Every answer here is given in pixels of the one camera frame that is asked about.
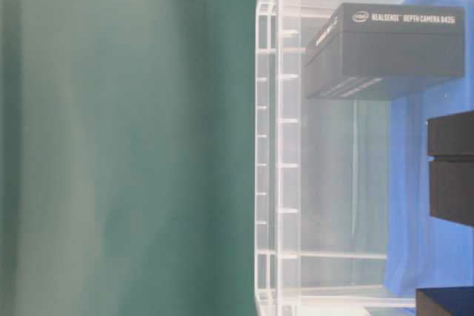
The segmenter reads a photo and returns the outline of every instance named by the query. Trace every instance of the blue cloth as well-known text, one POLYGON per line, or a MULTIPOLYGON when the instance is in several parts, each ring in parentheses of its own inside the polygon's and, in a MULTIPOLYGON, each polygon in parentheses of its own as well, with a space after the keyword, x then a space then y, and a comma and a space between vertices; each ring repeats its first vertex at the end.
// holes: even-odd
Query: blue cloth
POLYGON ((407 0, 466 10, 464 78, 392 102, 390 222, 385 286, 413 297, 420 287, 474 284, 474 230, 430 217, 426 120, 474 108, 474 0, 407 0))

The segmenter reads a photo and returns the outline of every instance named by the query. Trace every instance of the black object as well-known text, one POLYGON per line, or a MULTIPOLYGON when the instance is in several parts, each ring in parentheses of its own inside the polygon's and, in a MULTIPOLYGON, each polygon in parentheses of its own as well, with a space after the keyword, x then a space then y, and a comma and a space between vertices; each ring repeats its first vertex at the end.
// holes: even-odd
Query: black object
POLYGON ((343 3, 307 45, 306 97, 390 100, 464 76, 464 8, 343 3))
POLYGON ((428 155, 430 214, 474 226, 474 111, 428 120, 428 155))
POLYGON ((416 290, 418 316, 473 316, 474 287, 416 290))

